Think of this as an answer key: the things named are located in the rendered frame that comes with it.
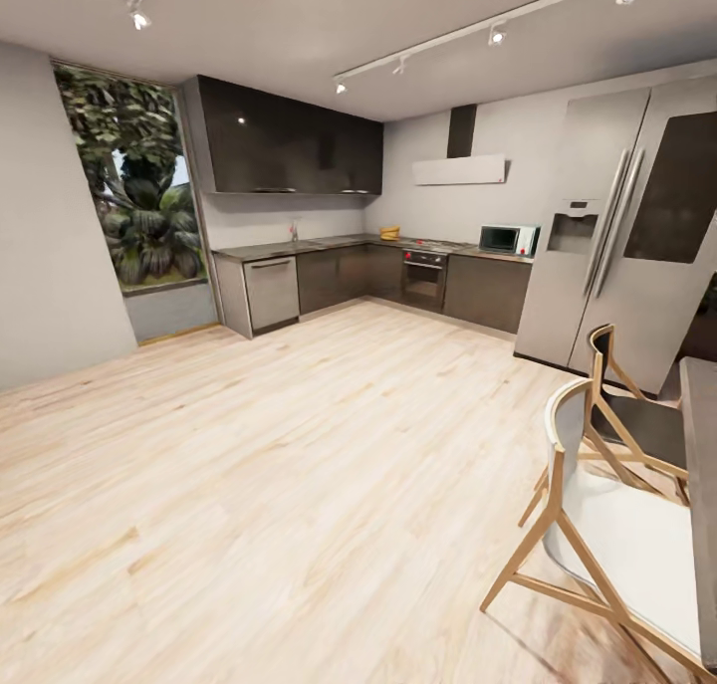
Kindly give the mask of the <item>microwave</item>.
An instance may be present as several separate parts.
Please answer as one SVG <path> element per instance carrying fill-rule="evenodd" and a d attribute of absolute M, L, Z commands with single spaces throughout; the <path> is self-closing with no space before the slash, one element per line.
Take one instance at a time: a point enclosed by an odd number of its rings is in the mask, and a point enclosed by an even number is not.
<path fill-rule="evenodd" d="M 514 251 L 515 255 L 533 255 L 537 250 L 540 232 L 541 225 L 486 223 L 482 228 L 480 248 Z"/>

